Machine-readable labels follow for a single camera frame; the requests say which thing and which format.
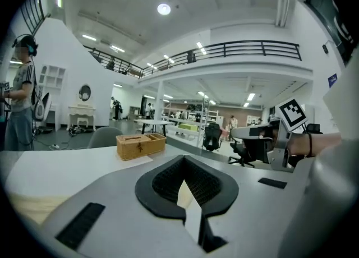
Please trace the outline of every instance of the wooden box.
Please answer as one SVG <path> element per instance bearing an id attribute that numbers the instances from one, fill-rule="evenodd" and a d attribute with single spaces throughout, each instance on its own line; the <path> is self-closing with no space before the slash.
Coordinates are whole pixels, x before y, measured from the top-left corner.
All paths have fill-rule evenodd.
<path id="1" fill-rule="evenodd" d="M 122 160 L 153 154 L 164 150 L 166 138 L 158 133 L 116 136 L 117 153 Z"/>

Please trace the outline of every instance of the gray chair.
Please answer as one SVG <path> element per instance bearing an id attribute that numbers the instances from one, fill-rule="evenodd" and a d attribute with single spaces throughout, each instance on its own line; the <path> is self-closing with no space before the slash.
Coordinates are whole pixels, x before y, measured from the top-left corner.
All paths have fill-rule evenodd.
<path id="1" fill-rule="evenodd" d="M 116 146 L 116 136 L 123 135 L 122 131 L 115 127 L 101 127 L 95 131 L 89 142 L 88 148 L 106 148 Z"/>

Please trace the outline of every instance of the round mirror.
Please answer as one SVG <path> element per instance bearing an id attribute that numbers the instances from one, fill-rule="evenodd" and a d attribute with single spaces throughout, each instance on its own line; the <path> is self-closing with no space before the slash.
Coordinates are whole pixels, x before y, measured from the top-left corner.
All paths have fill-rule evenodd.
<path id="1" fill-rule="evenodd" d="M 90 99 L 90 97 L 91 97 L 91 88 L 88 85 L 83 85 L 79 91 L 79 98 L 83 102 L 86 102 Z"/>

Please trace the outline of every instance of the striped t-shirt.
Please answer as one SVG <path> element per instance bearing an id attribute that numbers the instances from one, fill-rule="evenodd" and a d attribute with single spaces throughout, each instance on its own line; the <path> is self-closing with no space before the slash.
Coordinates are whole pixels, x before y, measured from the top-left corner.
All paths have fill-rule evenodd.
<path id="1" fill-rule="evenodd" d="M 35 68 L 32 62 L 23 64 L 16 72 L 13 80 L 12 90 L 21 90 L 22 85 L 25 83 L 31 84 L 30 95 L 26 99 L 12 99 L 11 111 L 20 112 L 26 108 L 31 107 L 31 94 L 34 89 Z"/>

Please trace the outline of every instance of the blue sign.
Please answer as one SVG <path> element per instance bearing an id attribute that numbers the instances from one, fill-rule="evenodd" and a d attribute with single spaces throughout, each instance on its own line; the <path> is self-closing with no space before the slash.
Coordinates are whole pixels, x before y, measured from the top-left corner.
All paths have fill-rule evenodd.
<path id="1" fill-rule="evenodd" d="M 334 83 L 337 81 L 338 77 L 337 74 L 335 73 L 333 76 L 328 77 L 328 83 L 329 83 L 329 88 L 331 88 Z"/>

